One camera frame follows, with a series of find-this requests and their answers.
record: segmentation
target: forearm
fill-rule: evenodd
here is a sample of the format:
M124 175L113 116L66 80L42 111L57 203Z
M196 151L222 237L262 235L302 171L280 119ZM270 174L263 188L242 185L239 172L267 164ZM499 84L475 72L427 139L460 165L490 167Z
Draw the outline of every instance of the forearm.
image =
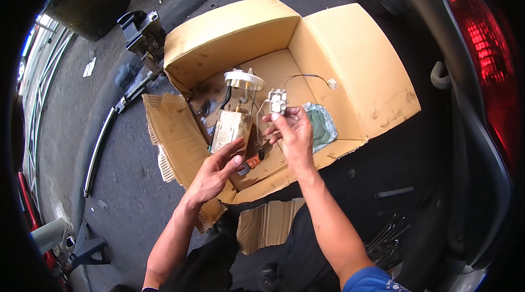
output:
M312 217L317 242L342 285L356 271L373 263L363 242L315 170L303 170L299 185Z
M175 266L186 259L189 240L201 207L202 204L192 201L187 193L182 197L151 250L144 287L157 288L152 285L164 282Z

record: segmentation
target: paper scrap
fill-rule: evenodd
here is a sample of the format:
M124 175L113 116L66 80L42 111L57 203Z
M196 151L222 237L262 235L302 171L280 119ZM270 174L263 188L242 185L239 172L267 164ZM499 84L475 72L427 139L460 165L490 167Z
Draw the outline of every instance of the paper scrap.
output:
M95 60L97 60L96 57L93 57L93 59L86 65L86 69L84 70L84 74L82 75L84 78L90 76L93 73L93 69L95 68Z
M102 200L97 200L97 203L100 205L102 209L106 209L108 207L108 204Z

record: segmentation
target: trash can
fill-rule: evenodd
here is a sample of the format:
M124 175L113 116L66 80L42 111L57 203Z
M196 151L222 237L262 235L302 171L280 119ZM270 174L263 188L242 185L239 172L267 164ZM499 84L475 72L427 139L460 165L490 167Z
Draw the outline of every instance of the trash can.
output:
M105 36L130 0L47 0L44 12L81 37L96 41Z

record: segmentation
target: torn cardboard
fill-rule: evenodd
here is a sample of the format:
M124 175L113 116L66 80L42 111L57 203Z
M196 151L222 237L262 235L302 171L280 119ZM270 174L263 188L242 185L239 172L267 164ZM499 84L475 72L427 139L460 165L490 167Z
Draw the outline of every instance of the torn cardboard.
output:
M237 226L239 251L249 255L260 248L285 243L293 218L304 203L305 199L299 197L288 202L270 201L242 211Z
M336 125L336 140L313 156L317 169L421 110L397 53L358 4L305 18L279 0L244 0L220 7L188 20L166 37L164 71L186 98L172 94L143 96L154 131L152 142L161 145L165 164L185 188L210 155L207 131L216 120L214 111L206 117L194 113L208 101L223 102L222 74L233 67L245 71L252 67L265 80L265 89L256 95L257 109L271 88L282 88L278 82L285 76L318 74L337 82L335 90L319 78L298 77L287 84L290 106L320 104ZM233 108L241 95L236 92L242 93L232 92L229 104ZM217 198L225 204L251 202L295 180L279 142L245 176L233 174ZM208 226L225 210L218 200L210 201L214 205L202 210Z

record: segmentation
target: white flange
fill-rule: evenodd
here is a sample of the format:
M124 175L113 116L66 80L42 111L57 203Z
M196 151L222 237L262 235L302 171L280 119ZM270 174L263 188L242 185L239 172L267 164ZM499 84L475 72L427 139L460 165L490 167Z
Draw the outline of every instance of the white flange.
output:
M258 76L250 73L246 73L242 70L234 70L231 72L224 73L224 81L227 83L228 80L241 80L250 82L250 90L261 90L264 88L264 80Z

